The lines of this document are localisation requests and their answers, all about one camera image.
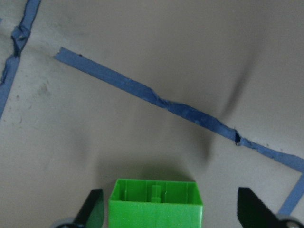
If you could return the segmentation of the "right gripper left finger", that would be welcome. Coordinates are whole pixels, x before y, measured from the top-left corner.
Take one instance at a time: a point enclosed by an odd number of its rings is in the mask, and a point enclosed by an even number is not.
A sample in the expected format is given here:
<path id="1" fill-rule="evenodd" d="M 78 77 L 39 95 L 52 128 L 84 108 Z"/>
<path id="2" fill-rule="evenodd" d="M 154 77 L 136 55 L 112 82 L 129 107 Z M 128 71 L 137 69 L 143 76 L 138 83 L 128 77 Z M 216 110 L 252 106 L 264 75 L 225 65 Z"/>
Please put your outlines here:
<path id="1" fill-rule="evenodd" d="M 103 189 L 91 190 L 77 216 L 73 220 L 76 228 L 101 228 L 105 218 Z"/>

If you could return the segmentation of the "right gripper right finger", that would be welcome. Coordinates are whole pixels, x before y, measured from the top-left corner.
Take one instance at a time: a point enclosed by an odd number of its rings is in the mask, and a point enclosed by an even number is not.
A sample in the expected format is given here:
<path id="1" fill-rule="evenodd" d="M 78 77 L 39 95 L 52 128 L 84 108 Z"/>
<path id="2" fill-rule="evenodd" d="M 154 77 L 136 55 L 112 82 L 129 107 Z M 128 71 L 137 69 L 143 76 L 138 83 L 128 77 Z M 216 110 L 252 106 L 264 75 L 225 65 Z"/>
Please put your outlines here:
<path id="1" fill-rule="evenodd" d="M 250 188 L 238 188 L 237 218 L 243 228 L 282 227 L 278 218 Z"/>

